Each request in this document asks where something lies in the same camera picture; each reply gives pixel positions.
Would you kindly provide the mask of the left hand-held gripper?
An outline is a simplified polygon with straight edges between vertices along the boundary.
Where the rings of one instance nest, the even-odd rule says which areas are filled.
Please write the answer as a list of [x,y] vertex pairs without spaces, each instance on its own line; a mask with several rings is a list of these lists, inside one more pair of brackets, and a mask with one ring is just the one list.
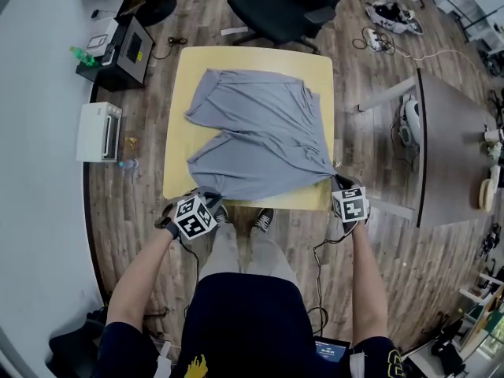
[[221,204],[218,191],[197,187],[176,200],[174,223],[187,240],[198,238],[217,226],[214,214]]

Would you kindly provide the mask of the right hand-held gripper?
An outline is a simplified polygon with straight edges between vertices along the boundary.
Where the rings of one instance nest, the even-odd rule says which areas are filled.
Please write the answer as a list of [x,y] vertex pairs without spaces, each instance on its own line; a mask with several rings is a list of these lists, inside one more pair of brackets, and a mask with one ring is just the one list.
[[366,221],[370,204],[365,187],[345,176],[332,177],[332,209],[344,224]]

